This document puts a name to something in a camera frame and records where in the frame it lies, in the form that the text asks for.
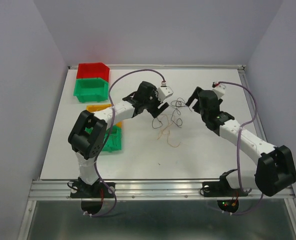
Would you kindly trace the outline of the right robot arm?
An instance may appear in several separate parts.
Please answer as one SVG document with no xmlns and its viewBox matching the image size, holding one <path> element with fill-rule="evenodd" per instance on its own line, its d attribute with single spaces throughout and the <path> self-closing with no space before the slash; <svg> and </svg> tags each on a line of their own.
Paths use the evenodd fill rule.
<svg viewBox="0 0 296 240">
<path fill-rule="evenodd" d="M 213 84 L 211 90 L 196 87 L 186 106 L 200 114 L 205 126 L 219 137 L 229 141 L 256 165 L 255 171 L 242 172 L 240 167 L 224 172 L 214 186 L 220 196 L 230 195 L 235 190 L 247 195 L 247 189 L 258 189 L 272 197 L 296 182 L 296 167 L 291 150 L 275 146 L 260 139 L 244 128 L 231 114 L 220 109 L 226 87 L 222 82 Z"/>
</svg>

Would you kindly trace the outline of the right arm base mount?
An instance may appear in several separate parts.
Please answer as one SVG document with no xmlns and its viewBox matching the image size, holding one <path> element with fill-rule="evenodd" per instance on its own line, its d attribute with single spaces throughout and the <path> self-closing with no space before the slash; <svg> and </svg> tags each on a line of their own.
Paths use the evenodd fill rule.
<svg viewBox="0 0 296 240">
<path fill-rule="evenodd" d="M 248 193 L 229 185 L 227 176 L 231 173 L 237 173 L 237 169 L 224 172 L 218 181 L 203 182 L 199 194 L 205 198 L 220 198 L 216 201 L 218 210 L 233 215 L 239 209 L 239 197 L 247 197 Z"/>
</svg>

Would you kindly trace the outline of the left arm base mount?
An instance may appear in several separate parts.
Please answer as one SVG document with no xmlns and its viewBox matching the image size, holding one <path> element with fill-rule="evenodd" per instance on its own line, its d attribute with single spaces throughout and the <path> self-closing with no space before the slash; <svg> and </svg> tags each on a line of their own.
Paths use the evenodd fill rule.
<svg viewBox="0 0 296 240">
<path fill-rule="evenodd" d="M 100 181 L 93 185 L 87 185 L 82 181 L 71 180 L 67 183 L 70 189 L 71 199 L 81 200 L 80 208 L 83 214 L 89 217 L 101 217 L 107 215 L 111 209 L 104 210 L 105 200 L 114 200 L 112 209 L 117 202 L 113 193 L 114 182 L 108 183 L 109 189 Z"/>
</svg>

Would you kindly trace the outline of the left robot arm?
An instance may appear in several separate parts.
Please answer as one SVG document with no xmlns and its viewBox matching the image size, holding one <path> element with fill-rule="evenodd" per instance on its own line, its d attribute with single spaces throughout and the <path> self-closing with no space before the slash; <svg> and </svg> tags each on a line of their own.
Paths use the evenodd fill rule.
<svg viewBox="0 0 296 240">
<path fill-rule="evenodd" d="M 143 81 L 137 91 L 124 97 L 119 103 L 100 111 L 84 110 L 78 116 L 69 136 L 68 143 L 75 152 L 79 165 L 82 191 L 88 197 L 99 193 L 99 177 L 94 163 L 103 149 L 105 135 L 112 123 L 131 119 L 148 111 L 153 118 L 158 117 L 169 104 L 165 100 L 173 95 L 173 90 L 162 83 L 160 87 Z"/>
</svg>

